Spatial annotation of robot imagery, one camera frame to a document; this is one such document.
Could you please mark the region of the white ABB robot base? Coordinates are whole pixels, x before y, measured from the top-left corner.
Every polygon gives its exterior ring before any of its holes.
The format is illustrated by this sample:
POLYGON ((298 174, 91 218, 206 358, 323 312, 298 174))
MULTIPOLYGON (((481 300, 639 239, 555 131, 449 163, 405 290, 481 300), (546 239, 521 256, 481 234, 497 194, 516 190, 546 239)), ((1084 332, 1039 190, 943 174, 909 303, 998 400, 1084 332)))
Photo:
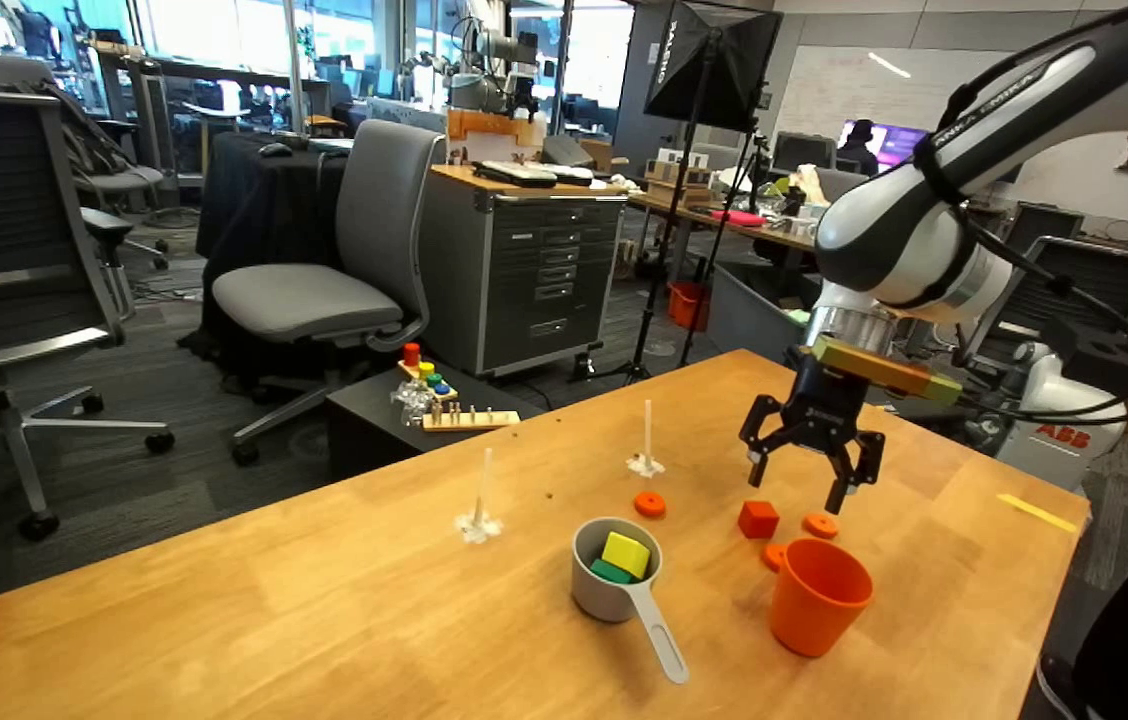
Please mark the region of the white ABB robot base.
POLYGON ((1066 359, 1039 339, 1014 354, 1014 372, 1022 378, 1014 392, 1018 419, 998 456, 1077 491, 1093 463, 1124 435, 1128 404, 1095 383, 1074 382, 1066 359))

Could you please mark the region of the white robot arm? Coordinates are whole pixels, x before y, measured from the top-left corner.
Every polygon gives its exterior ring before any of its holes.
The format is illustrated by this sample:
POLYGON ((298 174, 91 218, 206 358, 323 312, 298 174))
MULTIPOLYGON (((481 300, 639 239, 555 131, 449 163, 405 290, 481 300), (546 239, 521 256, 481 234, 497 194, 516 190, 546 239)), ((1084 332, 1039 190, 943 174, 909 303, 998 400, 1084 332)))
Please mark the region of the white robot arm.
POLYGON ((886 435, 863 432, 855 415, 872 383, 901 383, 901 365, 875 348, 893 316, 980 320, 1008 282, 1028 273, 1128 335, 1117 308, 1028 263, 964 218, 967 195, 1014 163, 1060 142, 1121 129, 1128 129, 1128 7, 1047 35, 962 84, 909 163, 842 195, 818 227, 825 290, 791 392, 756 396, 739 426, 754 453, 748 484, 766 484, 769 456, 786 443, 834 463, 827 511, 875 480, 886 435))

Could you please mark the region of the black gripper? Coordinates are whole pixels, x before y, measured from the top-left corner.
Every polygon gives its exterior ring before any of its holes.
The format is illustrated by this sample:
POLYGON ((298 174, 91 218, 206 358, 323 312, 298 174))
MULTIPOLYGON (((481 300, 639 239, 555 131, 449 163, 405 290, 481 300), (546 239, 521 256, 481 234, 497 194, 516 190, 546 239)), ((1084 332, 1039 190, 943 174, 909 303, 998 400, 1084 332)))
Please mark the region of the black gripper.
POLYGON ((862 484, 875 484, 886 459, 886 432, 862 432, 855 415, 863 410, 868 383, 851 372, 805 359, 795 369, 791 392, 779 404, 775 396, 756 396, 739 439, 748 450, 748 484, 759 488, 769 471, 769 453, 786 443, 818 450, 827 456, 835 480, 825 499, 825 511, 842 515, 843 499, 862 484))

